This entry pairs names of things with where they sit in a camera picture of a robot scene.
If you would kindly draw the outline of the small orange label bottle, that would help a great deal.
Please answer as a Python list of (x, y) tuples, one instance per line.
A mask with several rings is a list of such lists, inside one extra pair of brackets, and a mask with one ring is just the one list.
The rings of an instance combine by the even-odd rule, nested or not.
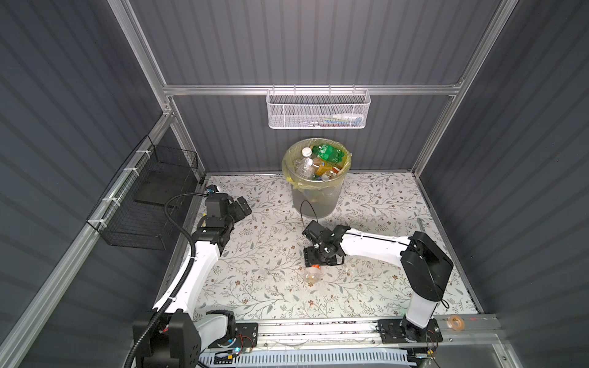
[(320, 265), (312, 265), (305, 268), (305, 282), (310, 285), (315, 285), (321, 280), (322, 272)]

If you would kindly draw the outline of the green soda bottle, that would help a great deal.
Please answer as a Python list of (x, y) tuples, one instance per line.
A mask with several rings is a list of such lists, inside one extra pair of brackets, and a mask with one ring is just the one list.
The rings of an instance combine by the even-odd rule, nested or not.
[(345, 158), (345, 152), (329, 144), (313, 146), (312, 153), (323, 161), (331, 164), (341, 163)]

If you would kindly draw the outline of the clear bottle red label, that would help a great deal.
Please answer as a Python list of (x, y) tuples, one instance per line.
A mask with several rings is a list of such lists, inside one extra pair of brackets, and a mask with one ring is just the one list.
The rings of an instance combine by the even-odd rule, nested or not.
[(326, 170), (322, 175), (321, 179), (323, 181), (335, 179), (341, 170), (337, 167), (331, 167), (330, 169)]

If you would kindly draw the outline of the clear bottle green cap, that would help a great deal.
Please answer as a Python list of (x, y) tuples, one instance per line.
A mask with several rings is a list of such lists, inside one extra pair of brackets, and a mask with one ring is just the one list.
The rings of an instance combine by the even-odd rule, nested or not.
[(297, 165), (296, 174), (302, 179), (311, 180), (316, 172), (316, 165), (311, 157), (304, 157)]

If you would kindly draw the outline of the yellow red label bottle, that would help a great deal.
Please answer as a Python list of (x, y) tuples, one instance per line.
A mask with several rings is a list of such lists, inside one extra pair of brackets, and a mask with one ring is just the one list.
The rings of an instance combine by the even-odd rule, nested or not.
[(314, 165), (316, 165), (317, 169), (315, 172), (316, 176), (320, 176), (328, 169), (330, 169), (331, 167), (334, 167), (333, 165), (331, 165), (330, 163), (323, 161), (323, 159), (320, 158), (315, 158), (314, 159)]

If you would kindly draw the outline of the clear unlabeled bottle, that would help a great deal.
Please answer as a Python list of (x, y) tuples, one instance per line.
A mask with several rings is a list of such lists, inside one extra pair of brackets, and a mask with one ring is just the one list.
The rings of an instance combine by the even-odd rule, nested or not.
[(308, 162), (309, 160), (312, 160), (311, 156), (312, 156), (312, 149), (311, 147), (304, 147), (302, 149), (302, 156), (303, 156), (303, 160), (305, 162)]

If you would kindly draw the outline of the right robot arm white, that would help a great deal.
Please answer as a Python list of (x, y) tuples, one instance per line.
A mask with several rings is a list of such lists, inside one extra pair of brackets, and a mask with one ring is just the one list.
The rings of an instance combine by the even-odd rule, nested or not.
[(304, 249), (305, 266), (340, 266), (348, 256), (374, 259), (400, 267), (412, 295), (402, 318), (380, 319), (376, 331), (383, 343), (431, 343), (443, 341), (433, 317), (443, 302), (454, 263), (424, 232), (391, 237), (362, 232), (346, 225), (333, 230), (311, 221), (303, 230), (311, 242)]

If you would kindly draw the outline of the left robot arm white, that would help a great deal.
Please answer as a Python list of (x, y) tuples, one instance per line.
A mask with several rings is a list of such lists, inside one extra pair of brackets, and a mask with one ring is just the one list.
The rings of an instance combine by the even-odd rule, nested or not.
[(216, 341), (236, 336), (231, 311), (210, 311), (193, 320), (193, 312), (206, 278), (220, 259), (237, 222), (252, 212), (248, 202), (227, 193), (207, 190), (206, 214), (190, 233), (179, 225), (187, 241), (187, 253), (172, 285), (133, 322), (133, 346), (125, 367), (201, 367), (202, 352)]

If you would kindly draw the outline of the silver mesh waste bin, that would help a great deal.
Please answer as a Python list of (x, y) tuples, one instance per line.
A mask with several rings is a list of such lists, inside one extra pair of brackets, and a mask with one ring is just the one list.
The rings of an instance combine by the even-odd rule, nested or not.
[[(311, 158), (315, 159), (318, 157), (312, 154)], [(322, 181), (320, 176), (316, 175), (314, 175), (312, 179)], [(343, 184), (341, 186), (330, 186), (320, 190), (296, 190), (290, 184), (293, 206), (303, 216), (324, 218), (335, 210)]]

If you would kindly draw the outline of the yellow plastic bin liner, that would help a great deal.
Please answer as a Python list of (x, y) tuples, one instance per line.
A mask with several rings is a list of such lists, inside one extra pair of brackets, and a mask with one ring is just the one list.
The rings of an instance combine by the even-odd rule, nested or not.
[[(305, 179), (297, 173), (299, 164), (303, 160), (302, 150), (305, 147), (315, 147), (322, 144), (327, 144), (334, 149), (340, 150), (343, 153), (343, 158), (340, 163), (335, 164), (340, 169), (339, 174), (334, 179), (318, 181), (313, 179)], [(291, 145), (285, 152), (282, 159), (282, 172), (285, 179), (296, 190), (320, 190), (330, 186), (341, 186), (343, 180), (351, 168), (352, 153), (341, 143), (323, 137), (308, 138), (300, 140)]]

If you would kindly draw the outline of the clear tape roll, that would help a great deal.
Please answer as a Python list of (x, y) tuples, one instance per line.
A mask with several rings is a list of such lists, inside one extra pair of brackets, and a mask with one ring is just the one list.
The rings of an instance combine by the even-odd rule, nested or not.
[(463, 331), (465, 329), (465, 321), (459, 315), (451, 315), (446, 319), (447, 326), (453, 331)]

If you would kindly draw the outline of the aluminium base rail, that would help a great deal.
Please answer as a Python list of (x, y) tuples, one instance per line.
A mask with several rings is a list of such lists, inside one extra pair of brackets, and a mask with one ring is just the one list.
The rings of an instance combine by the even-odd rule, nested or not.
[(437, 315), (418, 338), (401, 337), (401, 317), (331, 317), (318, 319), (239, 320), (236, 343), (258, 350), (279, 348), (443, 347), (493, 345), (506, 340), (499, 319), (493, 314), (461, 314), (463, 331), (453, 331)]

